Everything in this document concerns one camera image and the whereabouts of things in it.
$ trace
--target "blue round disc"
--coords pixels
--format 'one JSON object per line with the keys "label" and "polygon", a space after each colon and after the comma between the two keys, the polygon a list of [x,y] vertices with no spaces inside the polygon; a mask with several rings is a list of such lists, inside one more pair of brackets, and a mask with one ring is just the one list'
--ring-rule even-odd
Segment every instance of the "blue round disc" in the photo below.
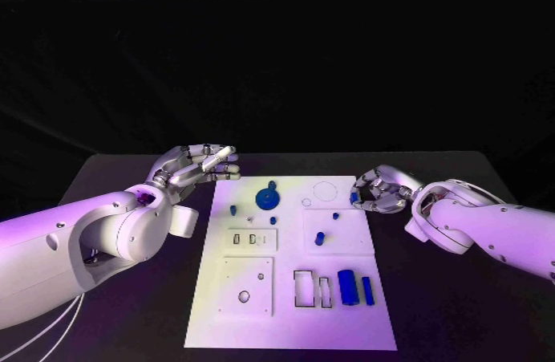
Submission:
{"label": "blue round disc", "polygon": [[279,203],[279,194],[275,189],[264,188],[256,193],[256,206],[265,211],[274,209]]}

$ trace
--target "small blue cube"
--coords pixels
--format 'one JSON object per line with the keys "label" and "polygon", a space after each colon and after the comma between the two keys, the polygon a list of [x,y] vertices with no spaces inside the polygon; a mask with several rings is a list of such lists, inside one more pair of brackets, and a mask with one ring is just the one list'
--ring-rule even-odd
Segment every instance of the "small blue cube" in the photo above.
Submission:
{"label": "small blue cube", "polygon": [[316,240],[314,240],[314,244],[317,246],[321,246],[324,244],[324,233],[323,232],[318,232],[318,234],[316,235]]}

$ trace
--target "cable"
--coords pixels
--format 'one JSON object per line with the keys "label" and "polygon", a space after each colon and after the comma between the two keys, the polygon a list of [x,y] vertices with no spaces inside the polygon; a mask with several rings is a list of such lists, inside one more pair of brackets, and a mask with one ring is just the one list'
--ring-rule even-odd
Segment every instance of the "cable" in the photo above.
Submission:
{"label": "cable", "polygon": [[60,339],[57,340],[57,342],[56,342],[55,345],[52,346],[52,349],[49,350],[49,352],[46,353],[46,355],[43,356],[43,359],[42,359],[39,362],[43,362],[43,360],[47,358],[49,354],[55,351],[55,348],[56,348],[57,345],[60,344],[60,341],[62,341],[63,337],[66,336],[66,333],[68,333],[68,331],[69,331],[69,328],[72,327],[75,318],[78,317],[79,308],[81,308],[81,303],[83,302],[83,297],[85,297],[85,294],[81,294],[81,300],[79,300],[78,309],[75,310],[75,314],[73,314],[73,317],[72,317],[72,321],[69,322],[66,331],[63,332],[63,334],[62,334],[62,336],[60,336]]}
{"label": "cable", "polygon": [[66,310],[62,312],[62,315],[57,317],[57,319],[52,322],[52,324],[34,335],[34,337],[24,343],[21,344],[16,350],[11,351],[10,354],[6,354],[1,358],[0,358],[0,362],[3,362],[3,360],[6,360],[7,358],[11,357],[13,354],[16,354],[17,352],[20,352],[42,336],[43,334],[46,333],[46,331],[56,325],[56,323],[62,320],[62,318],[66,316],[66,313],[69,312],[69,310],[72,309],[72,307],[75,306],[75,303],[78,302],[79,298],[81,298],[81,302],[82,302],[82,296],[85,294],[81,294],[81,296],[78,296],[73,301],[72,301],[72,304],[69,305],[69,307],[66,308]]}

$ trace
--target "robotic arm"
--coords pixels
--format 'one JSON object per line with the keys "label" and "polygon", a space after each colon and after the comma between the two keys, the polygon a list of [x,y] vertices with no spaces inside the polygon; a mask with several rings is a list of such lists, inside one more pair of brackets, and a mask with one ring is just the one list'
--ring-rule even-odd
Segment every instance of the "robotic arm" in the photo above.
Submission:
{"label": "robotic arm", "polygon": [[[360,190],[373,201],[363,201]],[[555,214],[506,204],[473,184],[450,179],[424,185],[411,174],[379,165],[356,181],[354,208],[393,214],[412,203],[406,232],[463,254],[476,243],[500,262],[555,280]]]}
{"label": "robotic arm", "polygon": [[[238,180],[235,148],[179,146],[147,181],[0,223],[0,329],[42,315],[148,260],[167,233],[189,238],[197,212],[176,205],[196,183]],[[81,244],[98,254],[85,261]]]}

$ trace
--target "table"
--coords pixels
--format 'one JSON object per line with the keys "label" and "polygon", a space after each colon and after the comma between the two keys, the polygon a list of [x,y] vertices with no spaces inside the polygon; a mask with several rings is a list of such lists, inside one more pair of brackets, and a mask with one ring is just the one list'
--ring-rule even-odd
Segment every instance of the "table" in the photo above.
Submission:
{"label": "table", "polygon": [[[157,156],[95,155],[62,203],[144,181]],[[245,176],[354,175],[379,164],[422,181],[458,178],[514,201],[487,158],[476,152],[285,153],[239,156]],[[464,255],[421,243],[405,231],[409,211],[367,213],[398,352],[184,349],[213,184],[181,203],[199,222],[192,239],[167,236],[158,254],[85,294],[73,328],[49,360],[551,360],[555,358],[553,285],[494,261],[477,246]],[[23,344],[65,309],[0,331],[0,356]],[[69,321],[11,360],[37,360]]]}

